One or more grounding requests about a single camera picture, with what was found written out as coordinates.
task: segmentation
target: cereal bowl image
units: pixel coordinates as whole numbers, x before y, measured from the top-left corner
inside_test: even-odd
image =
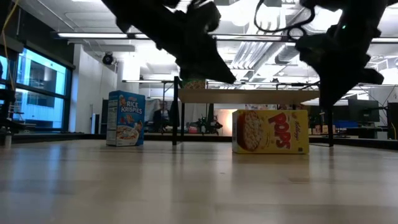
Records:
[[[241,148],[254,152],[264,137],[262,120],[254,111],[245,111],[238,117],[238,144]]]
[[[129,141],[134,145],[138,141],[139,133],[136,129],[129,126],[119,126],[116,131],[116,137],[119,140]]]

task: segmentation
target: person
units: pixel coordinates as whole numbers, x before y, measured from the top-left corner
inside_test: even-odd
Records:
[[[163,127],[166,126],[170,121],[170,110],[167,109],[167,102],[160,102],[160,109],[154,112],[154,127],[155,130],[161,132]]]

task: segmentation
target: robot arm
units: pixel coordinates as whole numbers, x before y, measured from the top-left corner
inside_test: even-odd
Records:
[[[176,58],[180,78],[207,78],[234,83],[235,76],[217,51],[216,40],[207,32],[215,30],[220,21],[214,2],[201,2],[186,14],[171,12],[179,0],[102,0],[116,16],[118,27],[127,32],[131,26],[153,40]]]
[[[345,93],[359,83],[382,84],[384,77],[365,68],[370,60],[366,53],[386,7],[398,0],[301,0],[311,8],[316,5],[343,13],[337,25],[326,34],[303,36],[296,44],[300,59],[319,74],[320,105],[331,108]]]

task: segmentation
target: white column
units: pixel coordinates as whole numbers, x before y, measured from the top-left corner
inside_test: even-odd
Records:
[[[118,63],[118,90],[139,93],[138,83],[122,82],[123,80],[139,80],[141,65],[137,57],[137,55],[130,55],[123,62]]]

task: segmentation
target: cereal box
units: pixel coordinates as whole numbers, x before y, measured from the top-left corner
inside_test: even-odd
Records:
[[[304,110],[237,110],[233,113],[233,152],[308,154],[308,113]]]
[[[145,96],[124,91],[109,93],[106,144],[139,146],[144,143]]]

